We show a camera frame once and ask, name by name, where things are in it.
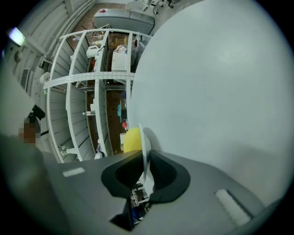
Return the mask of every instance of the cable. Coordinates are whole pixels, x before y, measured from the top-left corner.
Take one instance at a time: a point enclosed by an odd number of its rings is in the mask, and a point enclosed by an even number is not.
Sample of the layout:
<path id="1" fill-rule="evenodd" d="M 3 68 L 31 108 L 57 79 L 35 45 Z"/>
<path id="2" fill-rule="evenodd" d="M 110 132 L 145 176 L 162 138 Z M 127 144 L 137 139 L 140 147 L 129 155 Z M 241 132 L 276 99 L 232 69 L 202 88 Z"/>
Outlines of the cable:
<path id="1" fill-rule="evenodd" d="M 105 47 L 105 46 L 103 46 L 103 47 Z M 98 55 L 98 52 L 101 51 L 103 47 L 101 47 L 101 48 L 97 51 L 97 55 Z"/>

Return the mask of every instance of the blue object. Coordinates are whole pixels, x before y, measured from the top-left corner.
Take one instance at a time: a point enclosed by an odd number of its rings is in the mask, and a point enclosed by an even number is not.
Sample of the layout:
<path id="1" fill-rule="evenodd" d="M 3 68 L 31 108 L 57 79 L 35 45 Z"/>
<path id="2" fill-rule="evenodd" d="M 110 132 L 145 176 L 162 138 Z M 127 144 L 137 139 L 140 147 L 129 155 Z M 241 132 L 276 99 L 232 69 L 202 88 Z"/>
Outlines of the blue object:
<path id="1" fill-rule="evenodd" d="M 121 104 L 118 105 L 118 116 L 121 116 Z"/>

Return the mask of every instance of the white shelf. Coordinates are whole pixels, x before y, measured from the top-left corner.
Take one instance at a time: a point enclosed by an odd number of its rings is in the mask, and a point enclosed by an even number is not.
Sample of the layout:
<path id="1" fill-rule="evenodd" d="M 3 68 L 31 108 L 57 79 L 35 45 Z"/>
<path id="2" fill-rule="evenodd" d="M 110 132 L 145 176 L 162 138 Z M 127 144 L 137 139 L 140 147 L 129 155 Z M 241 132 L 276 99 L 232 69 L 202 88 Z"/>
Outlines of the white shelf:
<path id="1" fill-rule="evenodd" d="M 97 59 L 97 72 L 88 73 L 90 59 L 86 52 L 89 43 L 86 34 L 90 32 L 105 32 L 101 45 L 101 51 Z M 114 73 L 106 72 L 108 59 L 108 35 L 109 32 L 122 32 L 129 34 L 128 54 L 127 54 L 127 72 Z M 79 43 L 74 51 L 69 45 L 67 38 L 72 35 L 80 36 Z M 134 74 L 130 73 L 131 45 L 133 35 L 142 35 L 147 40 L 151 36 L 121 29 L 93 29 L 75 32 L 60 37 L 61 43 L 57 49 L 54 58 L 49 82 L 46 82 L 44 89 L 47 89 L 47 118 L 50 135 L 54 147 L 58 153 L 60 161 L 72 162 L 78 158 L 80 161 L 94 159 L 95 150 L 90 137 L 89 124 L 86 116 L 82 113 L 86 111 L 86 93 L 78 87 L 72 85 L 72 82 L 81 82 L 86 85 L 87 80 L 95 79 L 95 98 L 91 105 L 91 110 L 96 112 L 96 124 L 98 136 L 101 142 L 101 149 L 106 156 L 113 155 L 110 141 L 105 80 L 113 79 L 122 81 L 126 88 L 126 103 L 128 122 L 131 123 L 131 80 Z M 57 90 L 54 87 L 61 87 L 64 90 Z M 61 147 L 74 148 L 77 154 L 61 155 Z"/>
<path id="2" fill-rule="evenodd" d="M 68 83 L 66 95 L 66 110 L 68 114 L 68 124 L 74 148 L 76 149 L 80 161 L 94 159 L 87 126 L 85 92 Z"/>
<path id="3" fill-rule="evenodd" d="M 74 50 L 66 41 L 66 38 L 64 38 L 61 41 L 57 50 L 57 54 L 54 58 L 51 68 L 50 80 L 69 75 L 71 66 L 70 56 L 73 53 Z M 61 146 L 66 146 L 68 148 L 73 147 L 65 106 L 66 93 L 62 90 L 49 88 L 47 91 L 47 121 L 49 133 L 52 138 L 53 145 L 57 151 L 58 157 L 62 163 L 72 162 L 76 158 L 75 154 L 63 156 L 60 153 Z"/>

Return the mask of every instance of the white label strip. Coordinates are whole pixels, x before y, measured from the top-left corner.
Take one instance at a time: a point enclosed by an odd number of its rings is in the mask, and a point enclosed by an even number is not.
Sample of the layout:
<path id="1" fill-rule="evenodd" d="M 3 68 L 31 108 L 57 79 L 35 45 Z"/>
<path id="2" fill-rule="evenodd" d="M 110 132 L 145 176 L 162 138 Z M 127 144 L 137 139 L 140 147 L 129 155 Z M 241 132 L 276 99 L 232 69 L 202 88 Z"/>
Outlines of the white label strip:
<path id="1" fill-rule="evenodd" d="M 70 177 L 70 176 L 81 174 L 84 172 L 85 172 L 85 170 L 82 167 L 80 167 L 80 168 L 64 171 L 63 175 L 64 175 L 64 177 Z"/>
<path id="2" fill-rule="evenodd" d="M 79 82 L 79 81 L 88 81 L 96 79 L 134 79 L 134 73 L 123 73 L 123 72 L 96 72 L 96 73 L 80 73 L 65 76 L 62 78 L 57 78 L 45 82 L 43 89 L 47 89 L 53 86 L 58 86 L 66 83 Z"/>

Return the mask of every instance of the white curved surface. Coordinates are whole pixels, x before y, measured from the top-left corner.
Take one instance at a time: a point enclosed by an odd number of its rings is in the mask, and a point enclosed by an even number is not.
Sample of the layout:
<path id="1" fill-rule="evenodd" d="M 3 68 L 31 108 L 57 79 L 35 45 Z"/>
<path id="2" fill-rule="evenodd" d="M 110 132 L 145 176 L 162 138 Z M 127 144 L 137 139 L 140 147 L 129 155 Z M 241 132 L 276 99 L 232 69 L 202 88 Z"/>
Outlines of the white curved surface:
<path id="1" fill-rule="evenodd" d="M 141 57 L 134 125 L 153 149 L 218 167 L 268 205 L 293 171 L 293 61 L 255 2 L 194 4 L 168 20 Z"/>
<path id="2" fill-rule="evenodd" d="M 143 165 L 144 165 L 142 183 L 144 183 L 147 176 L 147 163 L 149 163 L 148 155 L 151 150 L 151 144 L 148 137 L 144 134 L 142 125 L 139 123 L 138 126 L 140 130 L 140 137 L 141 137 L 141 143 L 142 143 L 142 154 L 143 154 Z"/>

